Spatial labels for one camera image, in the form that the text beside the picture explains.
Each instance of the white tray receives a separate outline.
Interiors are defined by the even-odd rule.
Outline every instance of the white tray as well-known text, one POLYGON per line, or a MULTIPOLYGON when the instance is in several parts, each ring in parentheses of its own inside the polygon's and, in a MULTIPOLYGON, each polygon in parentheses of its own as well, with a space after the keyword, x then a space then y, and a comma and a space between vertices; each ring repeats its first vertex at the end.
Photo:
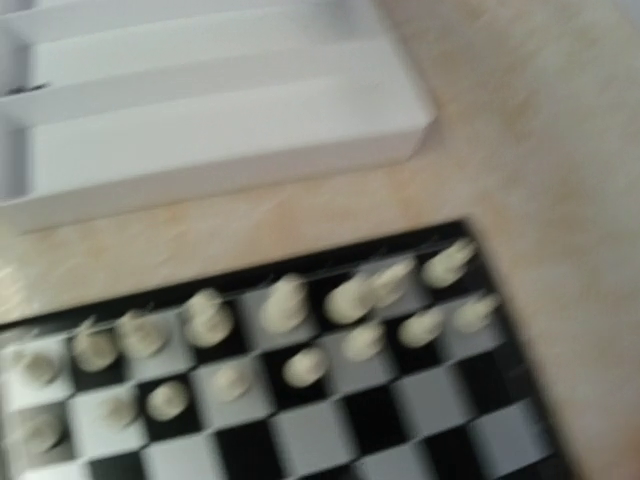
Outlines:
POLYGON ((435 116, 371 0, 9 3, 0 94, 50 84, 0 97, 22 231, 403 160, 435 116))

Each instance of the chess board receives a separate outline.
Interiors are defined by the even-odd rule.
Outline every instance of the chess board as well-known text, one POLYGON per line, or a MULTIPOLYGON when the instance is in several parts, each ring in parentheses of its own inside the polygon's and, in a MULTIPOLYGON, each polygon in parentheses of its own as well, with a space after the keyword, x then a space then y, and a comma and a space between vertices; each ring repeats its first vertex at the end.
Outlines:
POLYGON ((478 292, 497 293, 481 253, 450 287, 429 289, 416 273, 403 297, 357 323, 385 326, 386 346, 354 362, 341 344, 353 325, 325 318, 324 297, 358 272, 374 273, 400 259, 423 264, 461 238, 477 242, 464 222, 323 251, 269 265, 143 292, 27 320, 5 331, 2 430, 7 478, 20 480, 556 480, 572 478, 550 416, 519 347, 503 304, 482 330, 463 334, 445 321, 443 332, 418 349, 398 341, 400 323, 440 306, 450 316, 478 292), (285 334, 264 330, 257 312, 266 289, 284 274, 308 282, 311 314, 285 334), (232 334, 207 349, 183 334, 182 305, 215 288, 235 317, 232 334), (124 357, 99 373, 80 370, 69 351, 74 329, 95 315, 112 329, 130 309, 147 309, 170 332, 157 355, 124 357), (282 378, 284 363, 315 345, 329 369, 307 388, 282 378), (45 352, 62 366, 44 388, 25 384, 11 366, 16 349, 45 352), (228 362, 253 372, 245 395, 222 402, 211 378, 228 362), (145 398, 162 382, 188 386, 191 403, 175 419, 158 422, 145 398), (100 403, 114 393, 139 404, 123 430, 101 422, 100 403), (19 435, 34 412, 64 419, 66 434, 34 454, 19 435))

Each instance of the marble surface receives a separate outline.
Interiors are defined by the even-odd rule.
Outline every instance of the marble surface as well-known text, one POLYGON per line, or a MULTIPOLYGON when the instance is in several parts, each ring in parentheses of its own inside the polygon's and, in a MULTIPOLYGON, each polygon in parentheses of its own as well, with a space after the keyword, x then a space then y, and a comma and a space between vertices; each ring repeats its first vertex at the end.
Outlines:
POLYGON ((640 478, 640 33, 612 0, 384 3, 440 109, 413 160, 0 227, 0 320, 470 215, 583 476, 640 478))

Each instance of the pawn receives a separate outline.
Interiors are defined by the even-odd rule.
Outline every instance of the pawn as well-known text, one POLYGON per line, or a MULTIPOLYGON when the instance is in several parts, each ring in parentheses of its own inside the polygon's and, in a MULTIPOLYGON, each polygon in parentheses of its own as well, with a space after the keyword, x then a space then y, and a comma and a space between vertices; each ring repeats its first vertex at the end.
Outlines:
POLYGON ((308 313, 304 279, 289 274, 269 289, 269 297, 260 311, 260 320, 267 331, 285 333, 300 325, 308 313))
POLYGON ((251 374, 240 365, 225 365, 213 378, 213 387, 216 395, 223 402, 236 400, 251 387, 251 374))
POLYGON ((384 327, 370 323, 354 329, 342 343, 344 356, 354 362, 374 357, 384 347, 384 327))
POLYGON ((131 398, 110 398, 103 403, 102 407, 104 423, 116 430, 122 430, 127 427, 138 416, 138 407, 131 398))
POLYGON ((177 417, 188 405, 187 387, 175 380, 163 383, 147 397, 147 413, 158 422, 177 417))
POLYGON ((131 310, 116 322, 123 352, 132 358, 148 358, 167 343, 167 333, 160 325, 138 310, 131 310))
POLYGON ((200 290, 186 303, 185 336, 198 348, 209 348, 227 338, 233 330, 233 316, 220 294, 200 290))
POLYGON ((487 326, 491 312, 500 304, 498 295, 476 296, 453 314, 453 324, 463 333, 474 333, 487 326))
POLYGON ((475 251, 476 246, 471 240, 458 240, 424 264, 422 279, 433 288, 452 285, 465 274, 467 262, 475 251))
POLYGON ((398 340, 407 348, 421 348, 442 332, 444 314, 437 308, 420 312, 405 320, 398 329, 398 340))
POLYGON ((33 453, 51 450, 64 434, 64 427, 58 417, 50 414, 37 415, 26 422, 24 443, 33 453))
POLYGON ((347 325, 364 317, 375 303, 371 282, 358 274, 327 295, 324 312, 333 323, 347 325))
POLYGON ((71 353, 85 372, 104 370, 118 358, 118 350, 108 332, 92 332, 93 320, 85 321, 71 342, 71 353))
POLYGON ((409 283, 409 276, 415 267, 414 259, 406 259, 376 273, 371 278, 376 307, 391 305, 404 295, 409 283))
POLYGON ((324 352, 317 347, 310 347, 287 360, 282 369, 282 376, 288 385, 305 388, 320 380, 327 368, 328 362, 324 352))
POLYGON ((18 352, 14 361, 24 378, 37 387, 49 385, 59 374, 56 361, 44 353, 18 352))

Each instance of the white chess piece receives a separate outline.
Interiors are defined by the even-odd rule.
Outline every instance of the white chess piece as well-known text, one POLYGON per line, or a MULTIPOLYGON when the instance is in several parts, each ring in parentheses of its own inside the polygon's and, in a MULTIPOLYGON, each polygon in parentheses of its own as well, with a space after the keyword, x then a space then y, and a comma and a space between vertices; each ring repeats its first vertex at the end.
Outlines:
POLYGON ((92 332, 93 320, 85 321, 71 342, 71 353, 85 372, 104 370, 118 358, 118 350, 108 332, 92 332))
POLYGON ((27 449, 33 453, 51 450, 62 438, 64 427, 56 416, 37 415, 25 422, 23 438, 27 449))
POLYGON ((131 310, 116 322, 122 351, 132 358, 147 358, 167 343, 167 332, 139 310, 131 310))
POLYGON ((102 405, 105 424, 117 430, 130 425, 138 416, 138 406, 130 397, 113 397, 102 405))
POLYGON ((384 327, 378 323, 362 325, 350 332, 342 343, 345 357, 354 362, 368 360, 384 347, 384 327))
POLYGON ((327 295, 324 312, 332 322, 347 325, 364 317, 374 303, 375 295, 369 278, 358 274, 327 295))
POLYGON ((453 324, 463 333, 477 332, 491 320, 491 312, 500 304, 496 294, 475 296, 453 314, 453 324))
POLYGON ((269 289, 262 305, 262 326, 272 333, 285 333, 300 325, 309 313, 305 281, 296 274, 282 277, 269 289))
POLYGON ((44 353, 18 352, 14 361, 24 378, 38 387, 52 383, 59 374, 56 361, 44 353))
POLYGON ((163 383, 147 397, 147 413, 159 422, 177 417, 188 405, 187 387, 175 380, 163 383))
POLYGON ((444 314, 438 308, 420 312, 408 318, 398 329, 398 340, 407 348, 420 348, 442 332, 444 314))
POLYGON ((377 307, 386 307, 397 301, 407 290, 409 277, 416 267, 412 258, 402 260, 395 265, 376 273, 371 278, 377 307))
POLYGON ((324 352, 317 347, 310 347, 287 360, 282 368, 282 376, 290 386, 305 388, 320 380, 327 368, 324 352))
POLYGON ((216 395, 223 402, 236 400, 251 387, 251 374, 241 365, 225 365, 213 378, 213 387, 216 395))
POLYGON ((213 289, 196 293, 185 305, 185 336, 198 348, 209 348, 227 338, 233 330, 233 315, 213 289))
POLYGON ((424 264, 422 279, 433 288, 448 287, 462 278, 475 251, 476 246, 471 240, 458 240, 424 264))

